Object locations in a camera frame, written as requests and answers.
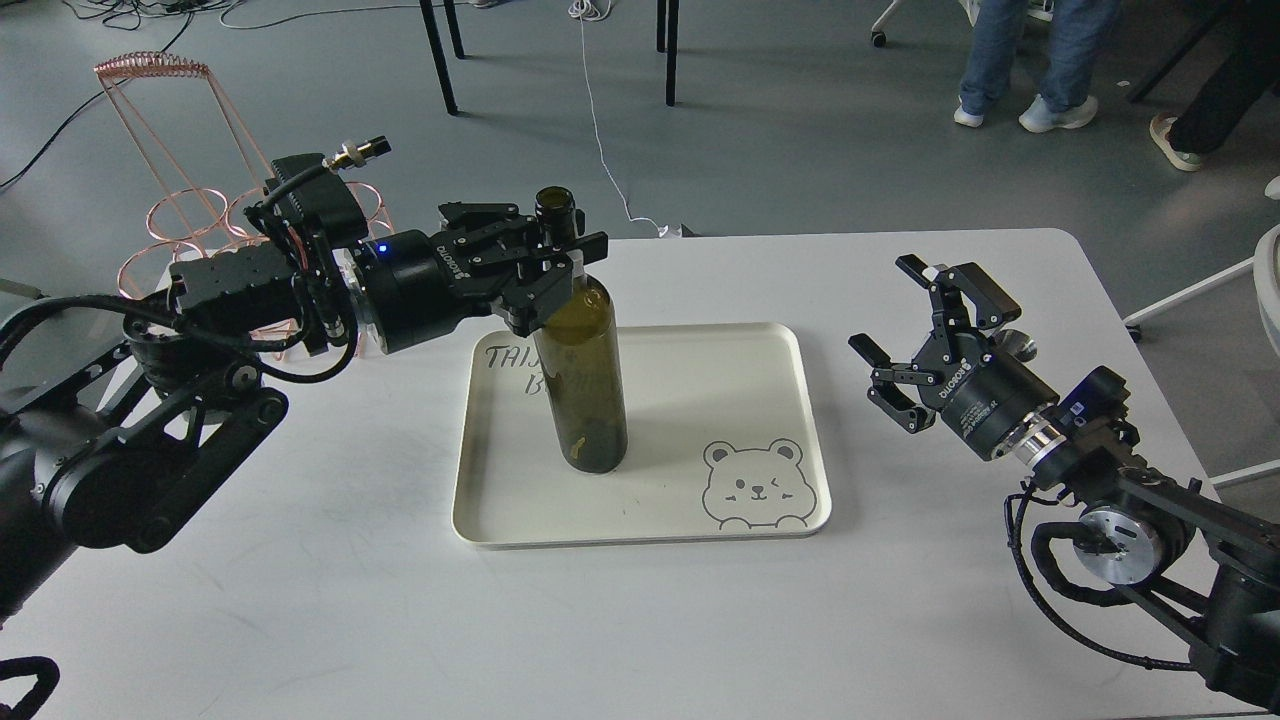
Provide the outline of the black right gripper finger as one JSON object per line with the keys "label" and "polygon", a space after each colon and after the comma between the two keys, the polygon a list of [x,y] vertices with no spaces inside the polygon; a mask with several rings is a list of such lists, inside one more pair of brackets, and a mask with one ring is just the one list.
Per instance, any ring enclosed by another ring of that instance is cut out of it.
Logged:
{"label": "black right gripper finger", "polygon": [[933,386],[936,373],[906,363],[892,363],[888,354],[868,334],[854,334],[847,343],[872,368],[868,398],[908,433],[918,433],[934,423],[934,410],[913,402],[900,384]]}
{"label": "black right gripper finger", "polygon": [[992,345],[995,332],[1021,316],[1021,306],[975,263],[928,266],[914,254],[896,266],[931,296],[932,331],[923,352],[957,361]]}

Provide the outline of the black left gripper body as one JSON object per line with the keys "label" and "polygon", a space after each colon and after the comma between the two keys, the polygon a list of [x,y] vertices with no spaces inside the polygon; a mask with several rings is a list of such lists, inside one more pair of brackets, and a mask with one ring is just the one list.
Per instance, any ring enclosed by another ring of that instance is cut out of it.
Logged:
{"label": "black left gripper body", "polygon": [[507,272],[499,263],[439,263],[439,232],[406,231],[355,250],[358,288],[384,354],[449,334],[465,319],[498,315]]}

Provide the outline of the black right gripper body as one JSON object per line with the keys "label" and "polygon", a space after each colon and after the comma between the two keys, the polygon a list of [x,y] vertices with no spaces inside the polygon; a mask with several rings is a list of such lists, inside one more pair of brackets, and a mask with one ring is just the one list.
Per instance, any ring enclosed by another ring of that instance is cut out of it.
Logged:
{"label": "black right gripper body", "polygon": [[998,456],[1006,436],[1030,414],[1059,401],[1059,395],[1014,356],[984,345],[961,345],[942,352],[920,351],[915,364],[940,377],[918,388],[920,401],[980,459]]}

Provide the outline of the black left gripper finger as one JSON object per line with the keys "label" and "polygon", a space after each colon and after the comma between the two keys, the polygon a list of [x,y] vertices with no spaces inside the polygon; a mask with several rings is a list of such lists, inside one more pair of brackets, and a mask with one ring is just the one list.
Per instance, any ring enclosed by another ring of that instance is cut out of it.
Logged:
{"label": "black left gripper finger", "polygon": [[503,202],[445,202],[439,206],[439,263],[507,263],[581,249],[585,213],[575,201],[536,201],[532,214]]}
{"label": "black left gripper finger", "polygon": [[500,283],[495,314],[509,331],[527,337],[541,329],[572,297],[576,261],[596,263],[608,255],[609,236],[595,232],[577,240],[521,249],[500,261],[509,275]]}

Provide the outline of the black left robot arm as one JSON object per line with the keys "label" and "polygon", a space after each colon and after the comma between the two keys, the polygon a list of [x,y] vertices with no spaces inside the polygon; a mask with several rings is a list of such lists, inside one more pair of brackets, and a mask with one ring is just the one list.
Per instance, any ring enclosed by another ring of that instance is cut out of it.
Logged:
{"label": "black left robot arm", "polygon": [[279,427],[287,397],[266,377],[310,384],[351,363],[362,331],[384,354],[500,316],[517,336],[571,299],[571,265],[595,263],[573,195],[535,210],[447,202],[442,228],[379,240],[339,177],[390,149],[280,158],[244,210],[262,242],[173,263],[143,299],[41,299],[3,323],[9,356],[56,313],[119,314],[122,337],[82,368],[3,395],[3,616],[78,548],[164,547]]}

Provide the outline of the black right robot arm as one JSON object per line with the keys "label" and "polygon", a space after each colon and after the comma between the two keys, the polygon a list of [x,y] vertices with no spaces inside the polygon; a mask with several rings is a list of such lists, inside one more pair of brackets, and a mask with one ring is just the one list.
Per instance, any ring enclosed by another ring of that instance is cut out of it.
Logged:
{"label": "black right robot arm", "polygon": [[[869,400],[905,430],[936,419],[977,456],[1029,469],[1005,502],[1007,543],[1041,612],[1084,647],[1146,669],[1193,671],[1211,691],[1277,711],[1277,525],[1178,484],[1135,452],[1125,380],[1097,366],[1057,396],[1027,363],[1020,306],[974,263],[896,261],[931,297],[931,331],[908,363],[869,336]],[[1134,605],[1187,643],[1184,662],[1111,650],[1070,626],[1036,588],[1096,607]]]}

